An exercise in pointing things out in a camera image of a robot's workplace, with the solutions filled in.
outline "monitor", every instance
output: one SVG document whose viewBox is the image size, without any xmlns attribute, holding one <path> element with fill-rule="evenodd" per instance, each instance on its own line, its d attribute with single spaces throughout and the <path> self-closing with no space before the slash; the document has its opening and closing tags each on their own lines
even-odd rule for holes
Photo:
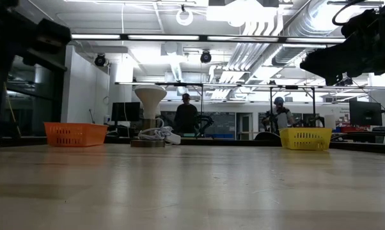
<svg viewBox="0 0 385 230">
<path fill-rule="evenodd" d="M 112 121 L 139 121 L 140 102 L 113 103 Z"/>
<path fill-rule="evenodd" d="M 382 125 L 380 103 L 349 101 L 351 125 Z"/>
</svg>

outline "table surface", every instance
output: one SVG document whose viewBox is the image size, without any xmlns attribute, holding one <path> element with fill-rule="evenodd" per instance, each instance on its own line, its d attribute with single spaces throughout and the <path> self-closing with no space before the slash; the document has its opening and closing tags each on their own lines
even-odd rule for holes
<svg viewBox="0 0 385 230">
<path fill-rule="evenodd" d="M 2 148 L 0 229 L 385 229 L 385 155 Z"/>
</svg>

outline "wooden base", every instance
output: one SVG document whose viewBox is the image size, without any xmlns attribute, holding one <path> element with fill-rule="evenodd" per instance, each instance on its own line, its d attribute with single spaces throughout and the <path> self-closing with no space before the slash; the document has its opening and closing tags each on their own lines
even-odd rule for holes
<svg viewBox="0 0 385 230">
<path fill-rule="evenodd" d="M 133 140 L 130 142 L 130 146 L 138 148 L 156 148 L 165 147 L 165 141 L 146 141 L 146 140 Z"/>
</svg>

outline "man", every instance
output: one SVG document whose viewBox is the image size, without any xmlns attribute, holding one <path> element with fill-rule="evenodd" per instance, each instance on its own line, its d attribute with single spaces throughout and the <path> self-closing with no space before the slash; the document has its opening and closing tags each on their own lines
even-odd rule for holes
<svg viewBox="0 0 385 230">
<path fill-rule="evenodd" d="M 175 113 L 176 131 L 181 134 L 195 134 L 197 108 L 190 104 L 190 95 L 182 95 L 183 104 L 179 105 Z"/>
<path fill-rule="evenodd" d="M 278 125 L 278 129 L 288 128 L 288 123 L 293 125 L 295 123 L 294 116 L 290 112 L 289 109 L 283 106 L 284 100 L 282 97 L 275 98 L 274 105 L 275 107 L 272 109 L 272 114 L 275 115 L 275 121 Z"/>
</svg>

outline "orange basket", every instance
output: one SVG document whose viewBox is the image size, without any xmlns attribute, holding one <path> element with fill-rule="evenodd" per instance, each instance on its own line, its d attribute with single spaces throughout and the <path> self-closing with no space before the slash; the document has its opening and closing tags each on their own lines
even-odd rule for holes
<svg viewBox="0 0 385 230">
<path fill-rule="evenodd" d="M 107 126 L 45 122 L 47 144 L 58 147 L 87 147 L 104 143 Z"/>
</svg>

